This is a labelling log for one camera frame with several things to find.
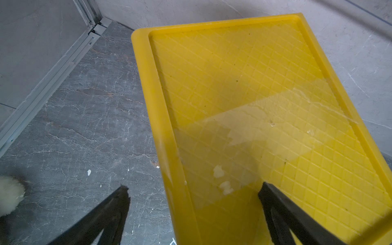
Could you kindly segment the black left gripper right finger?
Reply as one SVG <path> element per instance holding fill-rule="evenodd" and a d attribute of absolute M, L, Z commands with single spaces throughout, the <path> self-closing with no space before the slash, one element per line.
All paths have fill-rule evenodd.
<path fill-rule="evenodd" d="M 294 245 L 293 235 L 303 245 L 343 245 L 273 184 L 263 182 L 258 193 L 272 242 Z"/>

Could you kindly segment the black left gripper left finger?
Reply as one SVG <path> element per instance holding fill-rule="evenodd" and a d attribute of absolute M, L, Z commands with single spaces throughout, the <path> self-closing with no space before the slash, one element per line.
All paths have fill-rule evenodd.
<path fill-rule="evenodd" d="M 119 245 L 130 208 L 126 186 L 120 186 L 91 212 L 50 242 L 51 245 Z"/>

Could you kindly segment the yellow drawer cabinet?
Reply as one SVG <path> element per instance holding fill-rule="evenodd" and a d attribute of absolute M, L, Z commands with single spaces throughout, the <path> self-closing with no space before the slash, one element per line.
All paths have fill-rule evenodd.
<path fill-rule="evenodd" d="M 391 244 L 392 172 L 303 14 L 131 38 L 177 244 L 270 245 L 264 182 L 349 245 Z"/>

